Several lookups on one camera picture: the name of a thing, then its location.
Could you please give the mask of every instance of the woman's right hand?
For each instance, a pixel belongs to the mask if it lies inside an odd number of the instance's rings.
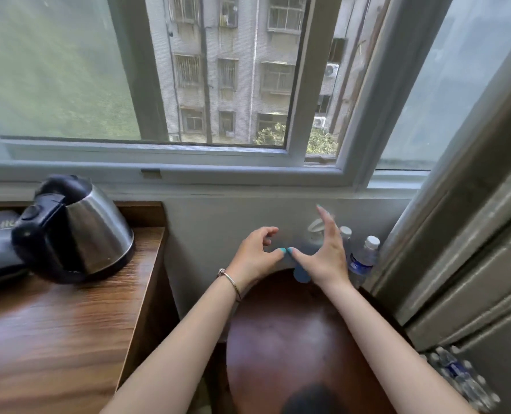
[[[351,285],[340,230],[332,216],[324,208],[317,205],[317,211],[324,222],[324,243],[319,251],[313,256],[308,256],[300,250],[290,247],[288,252],[321,289],[337,283],[347,282]]]

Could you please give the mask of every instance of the kettle lid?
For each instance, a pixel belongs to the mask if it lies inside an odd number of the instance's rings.
[[[93,184],[76,175],[52,174],[35,191],[35,197],[44,194],[64,196],[66,206],[79,202],[91,193]]]

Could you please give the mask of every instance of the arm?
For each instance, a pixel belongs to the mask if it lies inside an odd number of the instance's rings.
[[[475,414],[476,411],[384,320],[351,285],[342,237],[332,217],[313,256],[289,248],[345,320],[391,404],[399,414]]]
[[[278,228],[263,227],[246,238],[226,273],[240,292],[263,278],[282,259],[286,250],[271,253],[263,245]],[[221,276],[214,280],[196,305],[169,336],[133,372],[106,405],[103,414],[184,414],[190,405],[211,352],[236,299],[231,282]]]

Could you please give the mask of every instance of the tree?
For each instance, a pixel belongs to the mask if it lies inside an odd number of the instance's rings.
[[[253,143],[255,145],[283,145],[286,125],[275,124],[274,127],[268,127],[260,130],[255,136]],[[334,136],[326,129],[312,128],[307,144],[308,154],[335,155],[338,149],[338,142]]]

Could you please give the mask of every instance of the kettle handle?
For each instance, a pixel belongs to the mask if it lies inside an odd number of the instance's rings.
[[[35,204],[24,210],[12,229],[12,246],[26,266],[41,278],[60,284],[81,283],[87,275],[65,270],[47,237],[51,222],[65,217],[64,195],[37,196]]]

